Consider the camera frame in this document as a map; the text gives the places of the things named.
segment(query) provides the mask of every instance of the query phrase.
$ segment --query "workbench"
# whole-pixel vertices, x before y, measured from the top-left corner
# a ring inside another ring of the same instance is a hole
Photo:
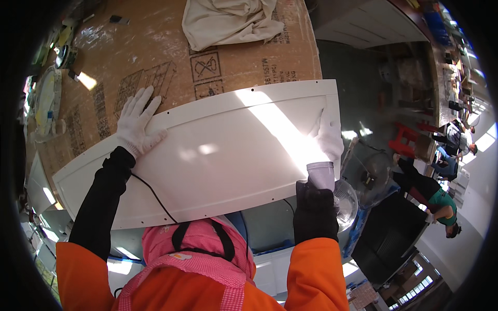
[[[320,61],[304,0],[278,1],[273,19],[284,31],[271,41],[189,49],[181,21],[184,1],[145,3],[110,0],[80,24],[72,45],[79,49],[72,69],[95,80],[87,89],[63,70],[59,118],[66,132],[28,147],[38,150],[58,201],[52,176],[78,155],[114,134],[121,109],[141,87],[162,96],[157,113],[204,97],[247,87],[321,79]],[[111,15],[128,25],[109,23]],[[55,59],[51,52],[47,64]],[[28,132],[34,130],[30,120]]]

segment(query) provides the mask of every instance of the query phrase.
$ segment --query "sunlight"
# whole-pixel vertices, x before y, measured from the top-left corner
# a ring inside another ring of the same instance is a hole
[[[356,262],[355,262],[355,264],[351,263],[351,261],[345,263],[343,265],[343,274],[344,274],[344,277],[347,277],[348,275],[352,274],[353,272],[355,272],[358,269],[359,268],[356,265]]]
[[[54,242],[59,242],[59,237],[55,234],[55,232],[48,230],[47,228],[42,228],[43,232],[47,235],[47,238],[51,239]]]
[[[83,71],[80,73],[78,76],[78,79],[80,79],[80,82],[89,90],[93,90],[93,88],[97,85],[97,80],[94,78],[90,77]]]
[[[205,144],[199,146],[199,152],[204,155],[218,152],[220,148],[216,144]]]
[[[480,111],[476,111],[476,113],[471,114],[467,119],[467,123],[472,125],[472,123],[479,117],[480,114]]]
[[[308,176],[306,165],[329,161],[315,141],[304,136],[284,113],[263,92],[235,91],[237,97],[249,111],[276,137],[304,176]]]
[[[493,143],[495,139],[489,135],[488,133],[484,133],[484,135],[476,141],[476,145],[479,151],[486,151]]]
[[[493,124],[492,127],[486,132],[489,135],[491,135],[492,138],[496,139],[497,138],[497,124]]]
[[[54,204],[56,202],[54,196],[52,195],[52,192],[48,188],[43,188],[43,192],[45,192],[45,195],[47,196],[47,199],[50,201],[50,204]]]
[[[116,272],[119,274],[127,275],[130,272],[132,265],[133,263],[130,261],[110,262],[109,259],[107,260],[107,269],[111,272]]]
[[[128,256],[129,259],[137,259],[137,260],[140,260],[140,258],[136,257],[135,255],[133,255],[132,253],[128,252],[126,249],[122,248],[122,247],[116,247],[116,249],[118,251],[120,251],[121,253],[123,253],[124,255]]]
[[[342,131],[341,134],[344,137],[344,139],[347,139],[347,140],[351,140],[355,137],[358,137],[358,134],[356,134],[355,131]]]

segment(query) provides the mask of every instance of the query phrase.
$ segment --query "white metal panel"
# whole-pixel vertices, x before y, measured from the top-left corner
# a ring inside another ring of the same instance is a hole
[[[48,184],[45,172],[43,171],[43,166],[41,164],[40,155],[36,152],[31,165],[31,170],[29,171],[28,183],[26,185],[26,190],[29,195],[29,203],[31,207],[34,207],[36,213],[40,215],[44,210],[49,208],[52,204],[47,198],[43,188],[46,188],[50,193],[50,185]]]
[[[334,17],[315,30],[315,37],[357,48],[427,41],[420,29],[387,0],[372,0]]]
[[[316,162],[302,145],[321,110],[340,124],[335,80],[265,85],[224,93],[155,115],[146,132],[168,137],[137,160],[133,172],[154,188],[178,221],[211,217],[295,195]],[[53,176],[74,219],[95,172],[117,146],[116,135],[96,144]],[[335,163],[336,178],[340,165]],[[131,177],[113,229],[172,223],[150,189]]]

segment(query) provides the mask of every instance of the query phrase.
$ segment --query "red stool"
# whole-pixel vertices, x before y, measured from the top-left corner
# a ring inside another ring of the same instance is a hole
[[[415,147],[408,146],[408,144],[410,141],[416,142],[420,133],[399,122],[395,122],[394,125],[399,128],[399,132],[396,140],[389,141],[389,148],[394,149],[400,155],[415,159]],[[407,139],[406,144],[401,142],[403,137]]]
[[[428,123],[417,123],[418,129],[422,131],[428,131],[431,133],[441,133],[439,129],[433,125],[429,125]]]

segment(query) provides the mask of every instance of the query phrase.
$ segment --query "orange jacket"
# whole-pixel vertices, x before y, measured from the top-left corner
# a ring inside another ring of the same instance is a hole
[[[66,311],[118,309],[106,262],[78,244],[57,243],[57,279]],[[156,268],[133,293],[131,306],[150,311],[219,310],[224,290],[223,285],[200,274]],[[349,310],[338,243],[315,238],[296,245],[290,257],[287,290],[285,310]],[[246,283],[243,310],[284,308]]]

